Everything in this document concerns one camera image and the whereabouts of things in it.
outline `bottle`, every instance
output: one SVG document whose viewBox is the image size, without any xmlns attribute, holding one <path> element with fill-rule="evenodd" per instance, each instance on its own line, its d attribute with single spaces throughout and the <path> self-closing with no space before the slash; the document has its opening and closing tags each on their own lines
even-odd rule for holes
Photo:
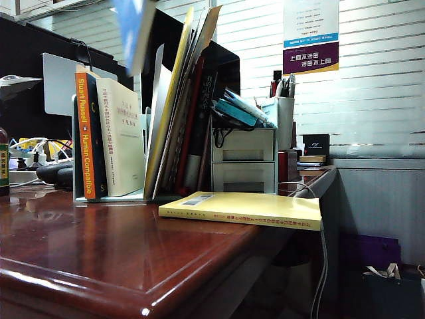
<svg viewBox="0 0 425 319">
<path fill-rule="evenodd" d="M 276 89 L 281 80 L 282 80 L 282 70 L 274 70 L 273 81 L 270 84 L 270 98 L 276 95 Z"/>
<path fill-rule="evenodd" d="M 9 141 L 6 131 L 0 128 L 0 196 L 9 191 Z"/>
</svg>

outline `white book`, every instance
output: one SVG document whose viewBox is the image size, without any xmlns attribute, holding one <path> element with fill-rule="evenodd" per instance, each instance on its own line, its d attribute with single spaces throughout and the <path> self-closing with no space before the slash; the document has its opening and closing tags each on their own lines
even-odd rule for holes
<svg viewBox="0 0 425 319">
<path fill-rule="evenodd" d="M 145 152 L 137 93 L 110 78 L 97 78 L 109 196 L 143 188 Z"/>
</svg>

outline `purple bag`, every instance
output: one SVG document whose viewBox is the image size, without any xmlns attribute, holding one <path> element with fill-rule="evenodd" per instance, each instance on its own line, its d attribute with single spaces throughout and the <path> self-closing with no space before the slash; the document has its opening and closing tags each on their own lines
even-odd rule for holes
<svg viewBox="0 0 425 319">
<path fill-rule="evenodd" d="M 348 268 L 386 269 L 390 263 L 401 265 L 398 239 L 341 233 L 339 251 L 341 266 Z"/>
</svg>

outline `human compatible book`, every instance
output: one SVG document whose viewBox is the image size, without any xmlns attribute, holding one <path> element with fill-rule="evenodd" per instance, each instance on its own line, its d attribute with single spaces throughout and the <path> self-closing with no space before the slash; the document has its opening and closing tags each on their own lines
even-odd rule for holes
<svg viewBox="0 0 425 319">
<path fill-rule="evenodd" d="M 84 196 L 87 199 L 99 199 L 108 195 L 96 77 L 97 74 L 81 66 L 77 67 L 76 100 Z"/>
</svg>

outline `purple sign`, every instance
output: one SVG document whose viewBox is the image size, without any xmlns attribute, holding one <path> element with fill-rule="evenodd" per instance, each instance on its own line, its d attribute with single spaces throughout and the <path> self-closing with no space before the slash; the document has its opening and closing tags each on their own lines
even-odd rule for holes
<svg viewBox="0 0 425 319">
<path fill-rule="evenodd" d="M 284 74 L 338 70 L 339 42 L 284 49 Z"/>
</svg>

